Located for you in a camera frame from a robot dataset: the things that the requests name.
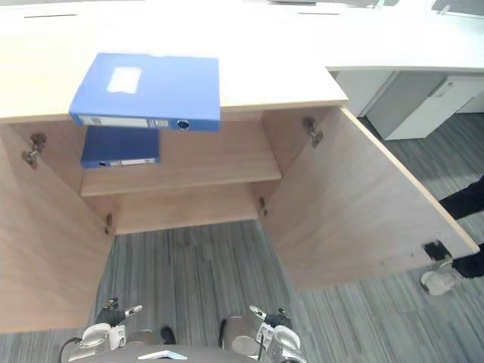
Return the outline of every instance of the shoe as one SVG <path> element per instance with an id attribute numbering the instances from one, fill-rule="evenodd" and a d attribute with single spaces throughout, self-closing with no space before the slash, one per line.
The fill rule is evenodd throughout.
<path id="1" fill-rule="evenodd" d="M 428 271 L 420 278 L 422 288 L 432 296 L 440 296 L 449 292 L 452 288 L 459 284 L 462 276 L 451 269 L 446 272 Z"/>
<path id="2" fill-rule="evenodd" d="M 163 339 L 163 344 L 176 344 L 175 334 L 173 329 L 166 326 L 162 327 L 160 330 L 161 338 Z"/>

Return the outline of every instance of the black pants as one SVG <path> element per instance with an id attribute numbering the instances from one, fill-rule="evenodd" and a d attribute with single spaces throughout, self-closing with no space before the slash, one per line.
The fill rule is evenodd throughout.
<path id="1" fill-rule="evenodd" d="M 440 204 L 455 219 L 480 212 L 484 209 L 484 175 L 467 188 L 440 200 Z M 481 250 L 475 255 L 455 259 L 452 263 L 452 267 L 465 278 L 484 276 L 484 244 L 479 246 Z"/>

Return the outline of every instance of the blue binder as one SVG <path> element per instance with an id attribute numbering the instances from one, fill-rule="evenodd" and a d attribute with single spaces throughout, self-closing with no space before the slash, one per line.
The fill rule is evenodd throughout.
<path id="1" fill-rule="evenodd" d="M 219 61 L 100 53 L 69 115 L 83 125 L 217 131 Z"/>
<path id="2" fill-rule="evenodd" d="M 159 129 L 89 126 L 81 164 L 93 169 L 159 163 L 159 133 Z"/>

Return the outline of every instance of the cable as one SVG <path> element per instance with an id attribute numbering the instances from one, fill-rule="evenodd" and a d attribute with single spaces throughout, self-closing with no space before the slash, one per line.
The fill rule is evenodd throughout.
<path id="1" fill-rule="evenodd" d="M 262 356 L 262 348 L 264 348 L 264 334 L 260 334 L 260 347 L 259 347 L 259 355 L 257 356 L 257 361 L 260 361 L 260 357 Z"/>
<path id="2" fill-rule="evenodd" d="M 60 348 L 59 356 L 57 358 L 57 363 L 62 363 L 62 352 L 64 351 L 64 348 L 66 347 L 67 344 L 71 344 L 71 343 L 78 344 L 80 342 L 82 342 L 82 339 L 77 337 L 70 338 L 68 341 L 66 341 Z"/>

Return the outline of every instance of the cabinet hinge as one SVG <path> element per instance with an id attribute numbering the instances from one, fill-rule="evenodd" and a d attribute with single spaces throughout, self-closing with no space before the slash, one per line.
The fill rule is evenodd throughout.
<path id="1" fill-rule="evenodd" d="M 323 132 L 316 132 L 315 123 L 316 120 L 314 119 L 314 117 L 304 117 L 302 119 L 302 127 L 304 127 L 305 131 L 311 137 L 311 143 L 313 147 L 317 147 L 323 139 Z"/>
<path id="2" fill-rule="evenodd" d="M 262 197 L 259 198 L 259 207 L 260 207 L 260 210 L 262 211 L 262 214 L 264 216 L 267 216 L 268 212 L 267 212 L 267 209 L 265 208 L 265 200 Z"/>
<path id="3" fill-rule="evenodd" d="M 429 244 L 424 244 L 423 250 L 434 261 L 442 261 L 442 260 L 452 259 L 452 254 L 447 250 L 447 248 L 444 246 L 444 244 L 439 239 L 435 240 L 435 242 L 430 242 Z"/>
<path id="4" fill-rule="evenodd" d="M 113 229 L 113 214 L 109 213 L 106 216 L 106 227 L 104 227 L 104 233 L 106 235 L 109 235 L 112 229 Z"/>
<path id="5" fill-rule="evenodd" d="M 24 151 L 22 153 L 22 159 L 30 165 L 32 169 L 37 169 L 37 158 L 42 154 L 45 144 L 47 143 L 47 137 L 38 132 L 30 136 L 30 142 L 32 143 L 31 151 Z"/>

